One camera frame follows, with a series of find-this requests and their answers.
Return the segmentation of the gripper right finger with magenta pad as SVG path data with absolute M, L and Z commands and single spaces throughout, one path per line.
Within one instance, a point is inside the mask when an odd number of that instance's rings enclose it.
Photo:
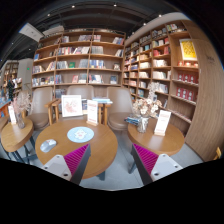
M 182 167 L 167 154 L 156 154 L 137 144 L 132 144 L 134 163 L 130 172 L 138 169 L 143 185 L 148 185 L 156 180 L 168 176 Z

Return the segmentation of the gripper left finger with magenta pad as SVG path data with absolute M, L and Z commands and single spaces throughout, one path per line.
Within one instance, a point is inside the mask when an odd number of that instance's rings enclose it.
M 42 169 L 79 185 L 90 155 L 90 145 L 86 144 L 65 156 L 54 156 Z

